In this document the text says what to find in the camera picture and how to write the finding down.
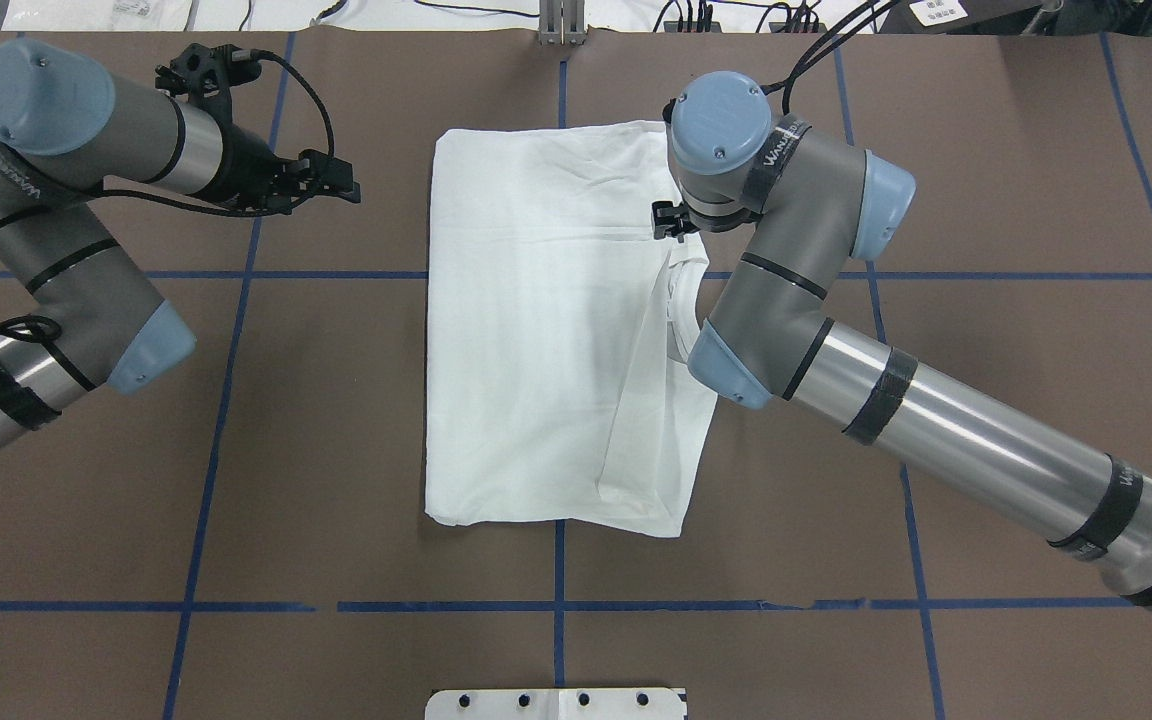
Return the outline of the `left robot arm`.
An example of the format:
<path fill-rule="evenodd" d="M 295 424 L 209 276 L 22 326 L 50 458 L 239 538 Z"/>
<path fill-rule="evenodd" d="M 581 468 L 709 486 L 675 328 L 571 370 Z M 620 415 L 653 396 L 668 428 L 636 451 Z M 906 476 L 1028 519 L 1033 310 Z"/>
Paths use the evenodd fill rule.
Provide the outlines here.
<path fill-rule="evenodd" d="M 332 126 L 325 149 L 282 158 L 234 122 L 233 88 L 264 63 L 303 81 L 273 51 L 232 44 L 188 45 L 152 86 L 37 38 L 0 44 L 0 448 L 88 392 L 132 395 L 195 351 L 93 200 L 242 219 L 361 202 Z"/>

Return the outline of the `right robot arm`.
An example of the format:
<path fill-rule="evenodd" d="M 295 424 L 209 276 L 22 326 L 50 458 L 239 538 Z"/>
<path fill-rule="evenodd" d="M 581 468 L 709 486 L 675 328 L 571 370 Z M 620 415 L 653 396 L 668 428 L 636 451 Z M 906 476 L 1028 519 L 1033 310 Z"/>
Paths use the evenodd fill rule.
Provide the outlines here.
<path fill-rule="evenodd" d="M 1020 414 L 826 311 L 846 263 L 872 263 L 916 182 L 869 149 L 776 111 L 735 70 L 703 74 L 664 105 L 680 200 L 652 206 L 657 237 L 751 237 L 685 353 L 696 381 L 733 404 L 804 407 L 1092 566 L 1152 612 L 1152 475 Z"/>

